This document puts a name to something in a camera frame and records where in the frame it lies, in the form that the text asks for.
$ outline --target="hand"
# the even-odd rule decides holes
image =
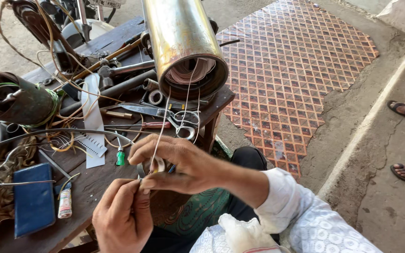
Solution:
[[[151,134],[133,145],[129,152],[129,163],[135,165],[151,159],[158,139],[159,135]],[[156,156],[175,164],[177,173],[164,171],[147,175],[141,186],[146,193],[150,189],[159,189],[194,194],[220,186],[222,162],[186,139],[162,136]]]
[[[140,252],[153,231],[149,194],[138,190],[140,180],[115,179],[93,211],[102,253]]]

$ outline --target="green screwdriver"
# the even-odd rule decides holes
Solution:
[[[123,146],[121,146],[120,138],[117,137],[116,139],[118,140],[118,145],[120,146],[120,147],[118,148],[118,153],[116,153],[116,158],[117,158],[116,164],[117,164],[117,165],[124,165],[124,151],[123,151]]]

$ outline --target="fingernail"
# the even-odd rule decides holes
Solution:
[[[142,185],[145,188],[152,188],[156,186],[156,181],[152,179],[143,179]]]

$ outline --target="concrete step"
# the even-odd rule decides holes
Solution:
[[[405,250],[405,118],[386,102],[405,103],[405,59],[357,127],[318,195],[383,252]]]

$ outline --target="red screwdriver handle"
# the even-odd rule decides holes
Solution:
[[[143,122],[142,123],[143,128],[162,128],[162,122]],[[165,122],[165,126],[163,128],[171,128],[172,125],[170,122]]]

